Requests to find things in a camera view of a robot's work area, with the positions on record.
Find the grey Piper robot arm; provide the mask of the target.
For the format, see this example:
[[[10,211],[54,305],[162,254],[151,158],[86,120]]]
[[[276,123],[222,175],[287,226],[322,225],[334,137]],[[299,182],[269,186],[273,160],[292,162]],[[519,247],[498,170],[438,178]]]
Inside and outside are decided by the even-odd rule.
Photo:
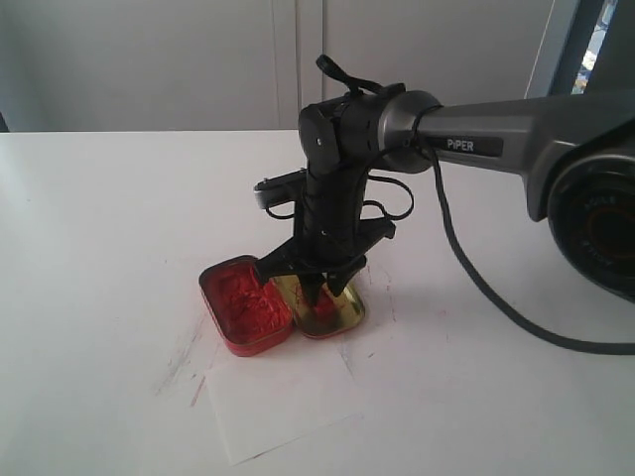
[[[340,294],[366,253],[394,235],[361,215],[373,170],[426,171],[444,161],[519,176],[527,211],[547,220],[587,279],[634,297],[634,94],[630,90],[444,107],[390,86],[305,107],[306,166],[255,187],[261,207],[294,206],[292,237],[256,263],[261,282],[298,276],[307,295]]]

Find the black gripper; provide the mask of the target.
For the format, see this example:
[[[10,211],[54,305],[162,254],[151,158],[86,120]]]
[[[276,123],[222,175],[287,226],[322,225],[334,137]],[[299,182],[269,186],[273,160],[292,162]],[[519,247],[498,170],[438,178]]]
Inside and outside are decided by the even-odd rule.
[[[305,170],[302,195],[292,202],[292,237],[258,259],[255,269],[262,283],[279,276],[299,276],[307,305],[316,306],[323,274],[329,291],[341,294],[366,266],[365,254],[382,239],[393,238],[396,226],[388,217],[361,217],[366,167],[344,167],[325,175]]]

